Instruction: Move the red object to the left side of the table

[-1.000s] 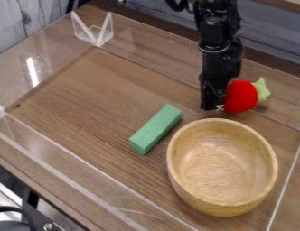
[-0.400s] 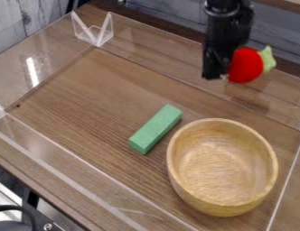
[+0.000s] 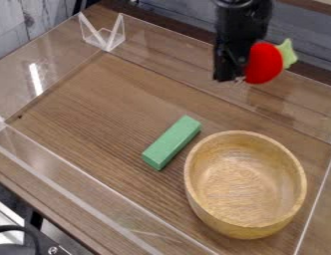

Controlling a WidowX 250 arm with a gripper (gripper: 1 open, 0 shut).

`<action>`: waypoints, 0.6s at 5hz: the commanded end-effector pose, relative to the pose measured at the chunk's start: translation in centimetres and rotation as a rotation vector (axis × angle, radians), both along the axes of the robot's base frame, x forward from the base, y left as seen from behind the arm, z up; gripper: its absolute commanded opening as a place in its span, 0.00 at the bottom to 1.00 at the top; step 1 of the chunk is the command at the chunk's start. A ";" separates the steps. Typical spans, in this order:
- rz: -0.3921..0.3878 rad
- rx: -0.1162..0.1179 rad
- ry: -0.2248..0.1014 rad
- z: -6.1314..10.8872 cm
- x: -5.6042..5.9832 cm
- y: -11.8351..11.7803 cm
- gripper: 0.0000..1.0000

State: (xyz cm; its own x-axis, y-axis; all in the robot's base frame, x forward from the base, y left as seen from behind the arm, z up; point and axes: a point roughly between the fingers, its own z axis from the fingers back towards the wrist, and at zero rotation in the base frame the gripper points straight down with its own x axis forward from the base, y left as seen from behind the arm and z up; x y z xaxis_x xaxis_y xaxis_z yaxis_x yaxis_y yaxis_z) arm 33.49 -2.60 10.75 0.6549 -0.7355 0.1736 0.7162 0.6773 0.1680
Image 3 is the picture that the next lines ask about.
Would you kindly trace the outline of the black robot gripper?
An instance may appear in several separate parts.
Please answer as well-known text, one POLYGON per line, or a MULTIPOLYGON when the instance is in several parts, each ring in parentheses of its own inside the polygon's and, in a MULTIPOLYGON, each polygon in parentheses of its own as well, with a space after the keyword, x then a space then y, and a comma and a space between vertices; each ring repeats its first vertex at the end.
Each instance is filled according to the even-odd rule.
POLYGON ((273 0, 212 0, 216 6, 213 79, 245 76, 249 50, 266 35, 273 0))

